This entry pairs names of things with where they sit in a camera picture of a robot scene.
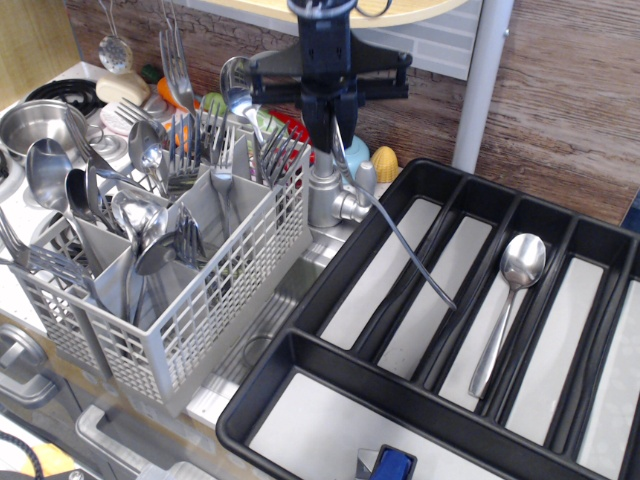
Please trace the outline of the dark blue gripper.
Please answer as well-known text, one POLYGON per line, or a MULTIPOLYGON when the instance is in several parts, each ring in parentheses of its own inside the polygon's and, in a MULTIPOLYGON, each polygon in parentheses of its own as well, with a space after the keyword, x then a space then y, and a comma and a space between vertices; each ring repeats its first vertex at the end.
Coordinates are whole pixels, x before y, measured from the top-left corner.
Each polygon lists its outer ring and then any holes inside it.
POLYGON ((297 43, 249 62, 252 99, 301 102, 312 145, 330 153, 335 98, 334 115, 349 148, 359 104, 408 96, 412 56, 360 40, 350 28, 355 1, 289 1, 287 6, 297 17, 297 43))

